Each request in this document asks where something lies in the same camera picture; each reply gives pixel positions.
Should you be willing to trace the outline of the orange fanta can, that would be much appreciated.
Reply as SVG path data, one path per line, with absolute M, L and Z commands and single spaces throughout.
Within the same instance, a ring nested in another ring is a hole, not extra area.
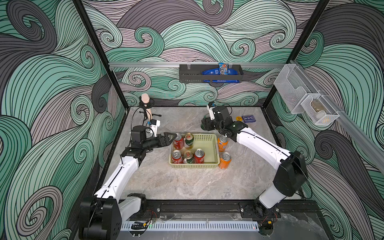
M 227 169 L 231 160 L 232 160 L 232 157 L 231 157 L 230 153 L 222 152 L 222 154 L 220 156 L 220 163 L 219 163 L 218 167 L 220 169 Z
M 225 136 L 220 136 L 218 138 L 218 149 L 219 152 L 224 152 L 226 150 L 226 147 L 228 145 L 228 138 Z

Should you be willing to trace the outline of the green gold-top tea can back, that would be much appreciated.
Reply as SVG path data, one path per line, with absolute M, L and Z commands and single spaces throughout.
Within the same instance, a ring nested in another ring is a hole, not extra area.
M 184 136 L 185 148 L 192 149 L 194 145 L 194 135 L 192 133 L 186 133 Z

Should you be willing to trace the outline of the green sprite can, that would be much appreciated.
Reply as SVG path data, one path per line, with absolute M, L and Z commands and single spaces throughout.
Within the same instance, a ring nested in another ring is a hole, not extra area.
M 201 120 L 201 129 L 204 131 L 212 131 L 215 129 L 209 114 L 205 115 Z

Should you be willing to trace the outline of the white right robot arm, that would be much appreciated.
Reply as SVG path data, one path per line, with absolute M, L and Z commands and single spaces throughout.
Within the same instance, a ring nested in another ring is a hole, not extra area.
M 273 144 L 245 123 L 232 120 L 217 121 L 204 117 L 201 128 L 205 131 L 217 130 L 221 135 L 258 154 L 276 170 L 271 186 L 255 200 L 255 212 L 258 217 L 269 216 L 276 204 L 292 197 L 307 181 L 305 158 L 299 151 L 291 152 Z

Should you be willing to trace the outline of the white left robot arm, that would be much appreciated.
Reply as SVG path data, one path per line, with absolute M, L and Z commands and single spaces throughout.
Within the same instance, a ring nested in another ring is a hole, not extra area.
M 142 209 L 144 197 L 128 196 L 121 200 L 123 191 L 139 168 L 147 152 L 170 146 L 177 134 L 167 133 L 147 137 L 146 129 L 138 127 L 131 132 L 131 142 L 121 154 L 118 164 L 106 183 L 93 196 L 85 198 L 80 205 L 79 239 L 115 240 L 123 221 Z

